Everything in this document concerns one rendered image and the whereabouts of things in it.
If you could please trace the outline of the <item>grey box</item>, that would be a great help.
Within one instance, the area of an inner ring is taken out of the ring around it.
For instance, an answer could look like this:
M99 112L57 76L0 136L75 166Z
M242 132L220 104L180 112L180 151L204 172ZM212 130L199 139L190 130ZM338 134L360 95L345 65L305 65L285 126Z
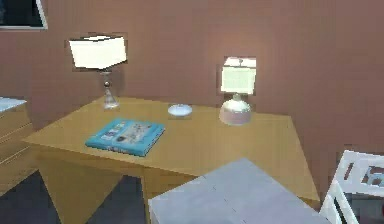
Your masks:
M331 224L245 158L148 204L151 224Z

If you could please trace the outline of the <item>tall silver table lamp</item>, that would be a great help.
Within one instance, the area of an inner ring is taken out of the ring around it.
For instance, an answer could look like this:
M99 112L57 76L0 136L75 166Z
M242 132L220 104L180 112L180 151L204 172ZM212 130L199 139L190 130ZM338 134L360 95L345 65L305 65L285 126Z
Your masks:
M104 82L104 108L114 109L119 103L111 92L112 67L127 61L123 36L93 35L69 41L76 68L98 70Z

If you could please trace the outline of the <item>blue book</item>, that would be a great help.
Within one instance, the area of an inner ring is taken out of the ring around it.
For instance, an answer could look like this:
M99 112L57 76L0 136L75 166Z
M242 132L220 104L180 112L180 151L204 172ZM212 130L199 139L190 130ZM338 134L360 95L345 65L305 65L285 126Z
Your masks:
M145 157L164 131L163 124L117 118L90 136L85 145Z

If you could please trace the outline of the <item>short round-base table lamp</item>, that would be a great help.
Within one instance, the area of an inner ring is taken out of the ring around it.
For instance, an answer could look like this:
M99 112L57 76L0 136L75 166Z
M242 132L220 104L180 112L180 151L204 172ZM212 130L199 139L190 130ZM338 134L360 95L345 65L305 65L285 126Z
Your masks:
M255 57L231 56L225 60L221 69L220 91L230 93L232 97L220 109L219 118L224 124L241 126L251 120L251 106L242 96L254 93L256 74Z

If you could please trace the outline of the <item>wooden chest of drawers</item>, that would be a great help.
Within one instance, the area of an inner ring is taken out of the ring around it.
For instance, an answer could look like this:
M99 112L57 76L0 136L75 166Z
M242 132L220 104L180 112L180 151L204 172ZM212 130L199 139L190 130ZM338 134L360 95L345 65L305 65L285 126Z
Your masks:
M22 139L33 133L26 100L0 97L0 197L36 171Z

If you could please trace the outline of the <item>wooden desk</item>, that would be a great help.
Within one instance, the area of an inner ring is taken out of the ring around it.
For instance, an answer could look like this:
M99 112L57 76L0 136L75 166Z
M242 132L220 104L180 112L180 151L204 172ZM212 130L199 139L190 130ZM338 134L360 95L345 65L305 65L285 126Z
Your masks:
M161 123L163 135L144 157L88 148L86 140L115 118ZM153 198L239 158L247 158L313 208L320 205L292 119L253 114L228 126L215 107L196 106L187 118L165 102L123 98L106 110L95 100L26 139L62 224L86 224L124 175L141 180Z

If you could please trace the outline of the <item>white bowl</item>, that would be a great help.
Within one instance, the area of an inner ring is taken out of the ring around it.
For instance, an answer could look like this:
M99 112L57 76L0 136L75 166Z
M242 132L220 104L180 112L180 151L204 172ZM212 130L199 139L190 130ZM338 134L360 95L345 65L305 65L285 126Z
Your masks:
M192 107L187 104L173 104L168 108L168 113L175 117L188 116L192 111Z

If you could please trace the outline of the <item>white chair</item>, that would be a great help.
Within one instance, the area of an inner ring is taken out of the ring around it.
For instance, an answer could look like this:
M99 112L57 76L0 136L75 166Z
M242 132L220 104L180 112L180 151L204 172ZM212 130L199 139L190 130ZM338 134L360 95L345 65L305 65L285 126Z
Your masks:
M384 224L384 156L345 150L320 214L331 224Z

